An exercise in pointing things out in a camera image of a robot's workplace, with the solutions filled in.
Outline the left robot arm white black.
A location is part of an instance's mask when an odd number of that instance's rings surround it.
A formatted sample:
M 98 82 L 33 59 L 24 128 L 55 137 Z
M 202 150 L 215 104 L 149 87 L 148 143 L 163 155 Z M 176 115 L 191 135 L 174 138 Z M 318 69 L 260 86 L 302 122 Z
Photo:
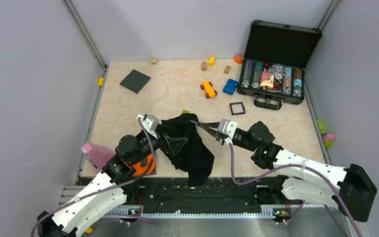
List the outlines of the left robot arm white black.
M 79 237 L 113 208 L 124 203 L 133 204 L 138 190 L 130 184 L 133 165 L 161 149 L 176 155 L 188 142 L 187 137 L 149 134 L 145 129 L 137 136 L 126 135 L 119 141 L 115 155 L 76 196 L 54 211 L 44 211 L 32 227 L 31 236 Z

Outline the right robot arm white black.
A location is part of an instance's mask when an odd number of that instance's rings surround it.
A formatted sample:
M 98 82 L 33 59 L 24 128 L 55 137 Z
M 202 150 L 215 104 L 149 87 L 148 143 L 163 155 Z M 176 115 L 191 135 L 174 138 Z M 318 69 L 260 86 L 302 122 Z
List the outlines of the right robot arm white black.
M 235 121 L 196 121 L 221 144 L 252 151 L 251 160 L 259 168 L 282 172 L 272 184 L 269 196 L 275 203 L 305 200 L 337 208 L 345 216 L 367 222 L 378 192 L 365 169 L 357 164 L 333 166 L 297 155 L 275 144 L 269 128 L 258 121 L 247 131 Z

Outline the black garment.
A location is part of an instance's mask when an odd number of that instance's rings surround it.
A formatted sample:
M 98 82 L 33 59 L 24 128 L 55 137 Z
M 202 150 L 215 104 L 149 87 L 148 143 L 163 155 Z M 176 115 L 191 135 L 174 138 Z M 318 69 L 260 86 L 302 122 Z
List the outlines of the black garment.
M 195 123 L 199 119 L 196 114 L 185 113 L 178 117 L 162 120 L 156 131 L 159 135 L 174 138 L 186 138 L 187 141 L 179 148 L 167 148 L 162 151 L 176 169 L 188 173 L 190 186 L 203 185 L 212 172 L 214 155 L 204 145 L 197 132 Z

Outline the black square frame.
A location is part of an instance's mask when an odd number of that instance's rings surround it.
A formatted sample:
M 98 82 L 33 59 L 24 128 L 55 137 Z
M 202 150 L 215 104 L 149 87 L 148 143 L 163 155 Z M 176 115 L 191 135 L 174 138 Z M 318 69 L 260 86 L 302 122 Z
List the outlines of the black square frame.
M 243 102 L 234 102 L 229 104 L 230 112 L 232 116 L 246 114 L 245 106 Z

